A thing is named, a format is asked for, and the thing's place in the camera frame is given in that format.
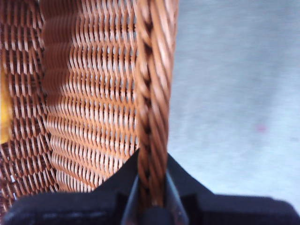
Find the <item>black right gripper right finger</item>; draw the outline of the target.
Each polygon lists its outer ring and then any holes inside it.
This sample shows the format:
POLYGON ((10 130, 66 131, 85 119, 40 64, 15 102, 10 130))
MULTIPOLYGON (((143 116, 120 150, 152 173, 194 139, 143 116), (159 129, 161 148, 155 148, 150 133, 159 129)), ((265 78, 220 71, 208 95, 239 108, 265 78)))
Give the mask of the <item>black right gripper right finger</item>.
POLYGON ((187 173, 172 157, 168 171, 192 225, 298 225, 288 202, 264 196, 219 195, 187 173))

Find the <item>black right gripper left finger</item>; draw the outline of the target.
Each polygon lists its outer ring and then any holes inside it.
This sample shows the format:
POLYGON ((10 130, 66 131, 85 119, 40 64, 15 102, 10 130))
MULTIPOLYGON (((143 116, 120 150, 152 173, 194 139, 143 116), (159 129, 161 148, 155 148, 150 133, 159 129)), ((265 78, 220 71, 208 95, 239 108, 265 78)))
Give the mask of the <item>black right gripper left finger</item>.
POLYGON ((42 193, 21 197, 5 225, 118 225, 137 175, 134 153, 108 180, 88 193, 42 193))

